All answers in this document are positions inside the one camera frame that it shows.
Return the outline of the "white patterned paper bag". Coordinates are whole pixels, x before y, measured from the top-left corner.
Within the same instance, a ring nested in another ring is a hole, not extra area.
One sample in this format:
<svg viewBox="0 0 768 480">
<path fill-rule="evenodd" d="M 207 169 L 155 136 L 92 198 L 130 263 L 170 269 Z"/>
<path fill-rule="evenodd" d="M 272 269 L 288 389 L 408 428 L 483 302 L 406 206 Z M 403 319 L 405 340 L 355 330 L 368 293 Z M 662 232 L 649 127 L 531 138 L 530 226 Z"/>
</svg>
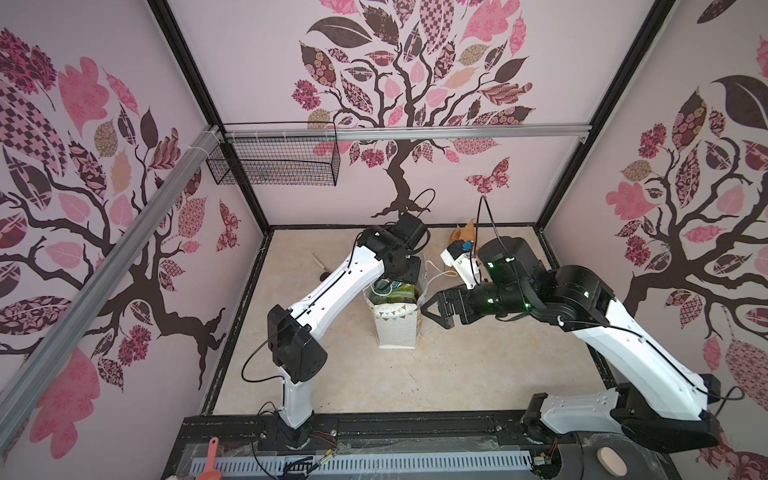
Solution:
<svg viewBox="0 0 768 480">
<path fill-rule="evenodd" d="M 457 276 L 453 269 L 439 267 L 431 260 L 423 259 L 414 284 L 418 292 L 416 304 L 373 305 L 368 299 L 371 287 L 377 282 L 395 280 L 377 279 L 369 284 L 363 290 L 363 295 L 373 316 L 378 346 L 381 349 L 415 349 L 420 337 L 422 320 L 420 308 L 429 298 L 432 284 L 438 279 Z"/>
</svg>

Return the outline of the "yellow green snack packet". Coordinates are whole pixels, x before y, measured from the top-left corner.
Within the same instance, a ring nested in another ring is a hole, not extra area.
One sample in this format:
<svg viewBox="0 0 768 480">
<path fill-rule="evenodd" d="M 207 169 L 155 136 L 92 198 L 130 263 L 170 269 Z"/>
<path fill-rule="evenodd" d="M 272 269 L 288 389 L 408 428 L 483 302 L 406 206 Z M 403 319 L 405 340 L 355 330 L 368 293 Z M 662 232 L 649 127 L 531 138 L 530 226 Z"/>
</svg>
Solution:
<svg viewBox="0 0 768 480">
<path fill-rule="evenodd" d="M 416 304 L 418 292 L 414 284 L 381 281 L 371 287 L 368 299 L 373 305 Z"/>
</svg>

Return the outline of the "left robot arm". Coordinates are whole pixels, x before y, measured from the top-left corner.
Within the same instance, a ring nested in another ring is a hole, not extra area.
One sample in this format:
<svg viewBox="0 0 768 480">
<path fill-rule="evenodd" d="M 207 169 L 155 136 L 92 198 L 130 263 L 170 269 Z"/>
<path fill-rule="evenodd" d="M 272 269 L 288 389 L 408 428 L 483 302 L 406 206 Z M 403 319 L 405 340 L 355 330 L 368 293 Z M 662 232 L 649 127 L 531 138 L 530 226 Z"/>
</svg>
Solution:
<svg viewBox="0 0 768 480">
<path fill-rule="evenodd" d="M 312 388 L 328 354 L 321 339 L 347 305 L 376 280 L 414 284 L 421 250 L 430 234 L 418 217 L 402 214 L 393 224 L 363 230 L 338 268 L 289 308 L 274 306 L 267 315 L 267 346 L 284 379 L 283 423 L 298 431 L 313 415 Z"/>
</svg>

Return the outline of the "orange snack packet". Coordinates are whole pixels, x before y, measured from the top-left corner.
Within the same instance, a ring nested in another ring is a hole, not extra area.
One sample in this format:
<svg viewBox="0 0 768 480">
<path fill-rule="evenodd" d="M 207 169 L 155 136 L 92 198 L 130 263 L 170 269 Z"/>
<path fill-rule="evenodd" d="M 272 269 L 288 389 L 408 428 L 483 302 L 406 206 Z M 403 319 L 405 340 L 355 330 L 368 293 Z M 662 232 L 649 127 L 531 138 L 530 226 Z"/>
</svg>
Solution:
<svg viewBox="0 0 768 480">
<path fill-rule="evenodd" d="M 450 243 L 453 243 L 454 241 L 475 242 L 477 239 L 477 233 L 475 231 L 475 227 L 476 227 L 475 219 L 471 219 L 464 226 L 457 225 L 449 237 L 449 242 Z"/>
</svg>

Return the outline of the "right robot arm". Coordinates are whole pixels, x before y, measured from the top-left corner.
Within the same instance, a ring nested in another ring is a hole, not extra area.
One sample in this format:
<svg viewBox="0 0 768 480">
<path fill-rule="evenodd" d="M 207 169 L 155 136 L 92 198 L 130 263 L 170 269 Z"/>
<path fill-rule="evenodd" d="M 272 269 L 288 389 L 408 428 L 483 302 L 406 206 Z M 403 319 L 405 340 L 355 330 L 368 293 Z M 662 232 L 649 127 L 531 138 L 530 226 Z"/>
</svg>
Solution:
<svg viewBox="0 0 768 480">
<path fill-rule="evenodd" d="M 455 241 L 442 258 L 462 282 L 427 300 L 426 318 L 451 329 L 485 317 L 530 317 L 582 340 L 625 379 L 593 395 L 534 395 L 521 419 L 528 438 L 544 443 L 570 433 L 617 433 L 660 453 L 719 445 L 719 421 L 708 409 L 719 381 L 674 359 L 594 272 L 578 265 L 548 270 L 524 239 L 509 236 L 477 253 Z"/>
</svg>

